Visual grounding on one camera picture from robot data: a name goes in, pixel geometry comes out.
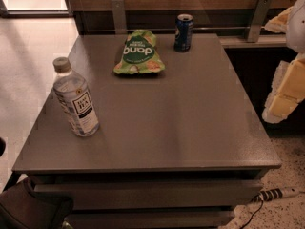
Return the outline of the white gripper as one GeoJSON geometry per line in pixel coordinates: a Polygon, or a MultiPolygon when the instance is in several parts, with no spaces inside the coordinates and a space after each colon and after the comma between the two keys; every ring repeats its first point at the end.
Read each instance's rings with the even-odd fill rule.
{"type": "Polygon", "coordinates": [[[269,20],[264,29],[286,32],[287,46],[298,52],[293,61],[281,61],[277,66],[264,104],[263,120],[276,124],[287,119],[305,99],[305,0],[297,0],[293,7],[269,20]]]}

